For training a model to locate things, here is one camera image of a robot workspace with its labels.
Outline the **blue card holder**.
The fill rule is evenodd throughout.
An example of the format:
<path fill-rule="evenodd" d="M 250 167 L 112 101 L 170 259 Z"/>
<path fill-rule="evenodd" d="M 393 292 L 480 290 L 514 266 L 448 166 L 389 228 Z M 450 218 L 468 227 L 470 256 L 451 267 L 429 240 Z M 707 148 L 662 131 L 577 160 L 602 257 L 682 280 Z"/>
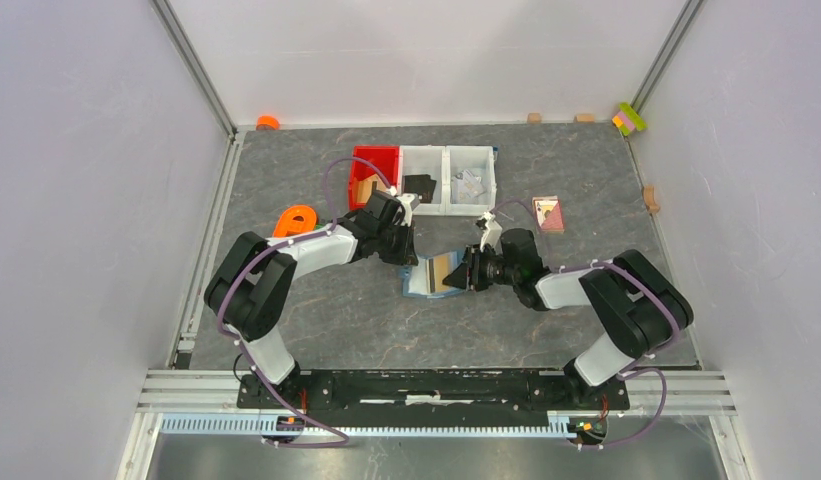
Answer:
<path fill-rule="evenodd" d="M 459 252 L 461 254 L 462 261 L 464 255 L 462 250 L 451 252 Z M 441 299 L 463 293 L 463 290 L 457 287 L 457 291 L 446 293 L 444 295 L 431 295 L 428 292 L 428 287 L 426 285 L 426 260 L 430 257 L 433 256 L 420 256 L 418 265 L 406 266 L 400 270 L 399 277 L 403 281 L 403 295 L 410 298 Z"/>

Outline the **gold credit card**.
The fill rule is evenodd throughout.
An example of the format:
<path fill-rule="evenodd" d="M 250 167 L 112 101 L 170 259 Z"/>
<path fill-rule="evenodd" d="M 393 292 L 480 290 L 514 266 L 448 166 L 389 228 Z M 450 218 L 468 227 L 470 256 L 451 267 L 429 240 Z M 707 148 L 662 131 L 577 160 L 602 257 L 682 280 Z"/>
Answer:
<path fill-rule="evenodd" d="M 459 252 L 442 253 L 426 260 L 426 285 L 431 295 L 444 295 L 457 291 L 449 286 L 445 279 L 460 265 Z"/>

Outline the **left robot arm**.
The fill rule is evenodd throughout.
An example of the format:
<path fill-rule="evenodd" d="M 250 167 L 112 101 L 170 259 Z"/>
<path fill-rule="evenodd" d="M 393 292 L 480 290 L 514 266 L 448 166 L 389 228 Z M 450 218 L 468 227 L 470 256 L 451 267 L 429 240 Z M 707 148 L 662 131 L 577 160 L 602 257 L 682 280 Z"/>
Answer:
<path fill-rule="evenodd" d="M 204 302 L 217 316 L 218 331 L 234 340 L 256 375 L 261 392 L 276 407 L 300 394 L 297 363 L 278 322 L 294 281 L 322 269 L 372 255 L 396 266 L 415 266 L 413 193 L 373 193 L 360 209 L 304 234 L 264 238 L 241 234 L 214 273 Z"/>

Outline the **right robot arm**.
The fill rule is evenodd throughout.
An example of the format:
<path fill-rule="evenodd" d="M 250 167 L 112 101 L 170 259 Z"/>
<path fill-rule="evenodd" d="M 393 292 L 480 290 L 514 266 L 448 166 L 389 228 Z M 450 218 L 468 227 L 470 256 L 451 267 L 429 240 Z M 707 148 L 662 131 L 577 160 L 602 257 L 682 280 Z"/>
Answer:
<path fill-rule="evenodd" d="M 591 307 L 604 332 L 564 367 L 564 396 L 577 408 L 592 406 L 609 380 L 668 347 L 694 321 L 688 300 L 640 251 L 553 271 L 541 259 L 533 232 L 522 228 L 504 231 L 497 248 L 467 247 L 443 283 L 475 292 L 506 285 L 536 311 Z"/>

